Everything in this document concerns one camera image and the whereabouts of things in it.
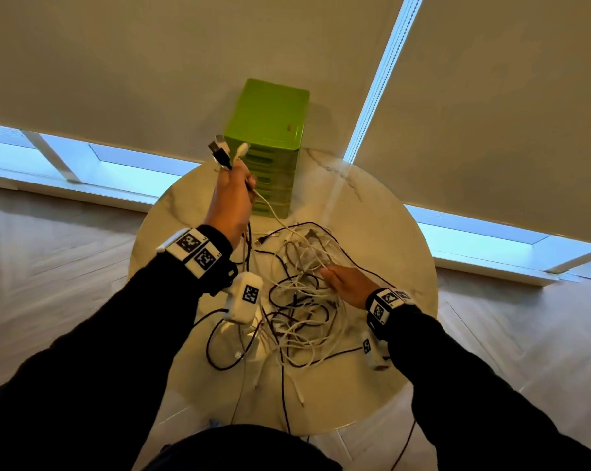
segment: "white table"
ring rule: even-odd
[[[209,162],[189,172],[150,210],[134,243],[130,276],[147,264],[156,247],[175,231],[201,224],[213,194],[216,167]],[[291,215],[284,222],[303,221],[330,228],[360,266],[406,290],[422,311],[437,316],[437,277],[426,241],[401,201],[371,175],[340,159],[303,149],[293,185]],[[255,215],[251,223],[253,231],[280,227],[274,218]],[[221,307],[224,299],[223,293],[215,298],[202,297],[197,318]],[[361,317],[355,309],[349,312]],[[175,357],[168,386],[184,396],[199,414],[225,423],[232,420],[240,395],[234,423],[286,429],[280,366],[276,360],[267,361],[255,388],[253,380],[259,372],[259,362],[240,363],[225,372],[214,370],[207,363],[206,341],[219,317],[215,314],[193,329]],[[360,345],[358,331],[350,330],[336,350]],[[211,356],[225,365],[233,361],[238,348],[236,334],[224,333],[213,340]],[[301,405],[293,384],[285,378],[291,432],[300,436],[324,433],[361,420],[407,383],[393,366],[382,372],[367,368],[360,351],[330,358],[310,369],[285,370],[297,381],[304,397]]]

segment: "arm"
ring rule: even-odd
[[[198,227],[224,258],[250,217],[249,176],[240,162],[220,173],[206,224]],[[203,289],[180,261],[159,253],[97,313],[21,364],[0,387],[3,465],[67,460],[130,469]]]
[[[321,271],[348,303],[367,309],[380,286],[354,268]],[[385,324],[393,364],[413,383],[413,414],[437,448],[440,469],[529,463],[591,469],[591,450],[462,348],[416,306],[395,309]]]

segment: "green lid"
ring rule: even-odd
[[[251,145],[298,150],[310,93],[248,79],[224,135]]]

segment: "green storage box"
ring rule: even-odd
[[[309,96],[304,89],[248,79],[224,131],[231,156],[243,142],[250,144],[245,164],[258,178],[260,194],[270,192],[266,198],[280,218],[289,214]],[[252,210],[271,216],[262,201]]]

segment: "wooden floor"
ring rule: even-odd
[[[143,216],[0,189],[0,384],[123,286]],[[443,269],[438,276],[448,333],[591,448],[591,280],[539,289]],[[369,419],[310,440],[347,470],[388,470],[413,421],[410,401],[407,388]],[[203,426],[167,392],[136,468]],[[396,469],[436,468],[416,427]]]

